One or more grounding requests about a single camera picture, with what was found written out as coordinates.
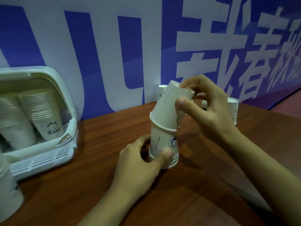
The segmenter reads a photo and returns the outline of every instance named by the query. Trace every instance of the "person's left hand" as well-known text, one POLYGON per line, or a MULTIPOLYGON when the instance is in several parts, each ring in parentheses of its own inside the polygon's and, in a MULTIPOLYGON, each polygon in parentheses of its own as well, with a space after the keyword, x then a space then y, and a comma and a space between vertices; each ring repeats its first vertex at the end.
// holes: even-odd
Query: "person's left hand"
POLYGON ((134 201, 150 188, 160 169, 173 156, 170 149, 164 150, 154 161, 147 163, 141 158, 141 147, 149 141, 151 135, 142 136, 127 145, 120 154, 116 164, 115 176, 111 190, 122 190, 134 201))

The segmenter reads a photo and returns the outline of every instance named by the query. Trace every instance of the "blue wall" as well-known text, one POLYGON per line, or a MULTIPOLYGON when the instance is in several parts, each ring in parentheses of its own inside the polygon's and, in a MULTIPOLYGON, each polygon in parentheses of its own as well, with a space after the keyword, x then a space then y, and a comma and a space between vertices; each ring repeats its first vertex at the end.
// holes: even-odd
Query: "blue wall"
POLYGON ((301 0, 0 0, 0 67, 47 65, 82 119, 205 74, 269 108, 301 87, 301 0))

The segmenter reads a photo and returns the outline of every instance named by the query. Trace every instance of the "red surface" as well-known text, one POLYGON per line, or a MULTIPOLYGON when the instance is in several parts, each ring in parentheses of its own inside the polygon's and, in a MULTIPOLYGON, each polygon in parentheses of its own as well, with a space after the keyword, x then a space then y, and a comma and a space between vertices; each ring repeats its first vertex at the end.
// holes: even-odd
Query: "red surface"
POLYGON ((301 119, 301 90, 285 99, 271 110, 301 119))

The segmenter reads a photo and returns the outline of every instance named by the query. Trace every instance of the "wooden table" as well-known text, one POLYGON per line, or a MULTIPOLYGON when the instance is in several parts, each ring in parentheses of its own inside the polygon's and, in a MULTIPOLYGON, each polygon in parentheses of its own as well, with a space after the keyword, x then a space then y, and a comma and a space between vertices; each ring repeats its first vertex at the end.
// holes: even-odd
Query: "wooden table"
MULTIPOLYGON (((81 121, 77 156, 21 183, 25 202, 2 225, 76 225, 108 190, 121 149, 150 133, 155 103, 81 121)), ((301 120, 240 104, 237 127, 301 177, 301 120)), ((264 205, 235 162, 186 116, 180 162, 126 215, 123 225, 265 225, 239 194, 264 205)))

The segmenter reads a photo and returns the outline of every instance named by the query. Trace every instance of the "person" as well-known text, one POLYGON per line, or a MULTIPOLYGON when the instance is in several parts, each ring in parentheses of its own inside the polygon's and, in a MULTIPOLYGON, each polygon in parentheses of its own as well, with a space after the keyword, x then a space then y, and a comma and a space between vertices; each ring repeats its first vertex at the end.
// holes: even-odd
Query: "person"
MULTIPOLYGON (((202 110, 186 98, 177 99, 175 107, 191 116, 205 137, 235 160, 285 225, 301 225, 301 181, 236 128, 229 116, 226 93, 204 75, 186 79, 180 87, 190 87, 196 92, 194 98, 207 100, 208 109, 202 110)), ((78 226, 119 225, 150 188, 172 152, 164 150, 154 161, 146 163, 140 150, 149 138, 142 136, 120 152, 110 189, 78 226)))

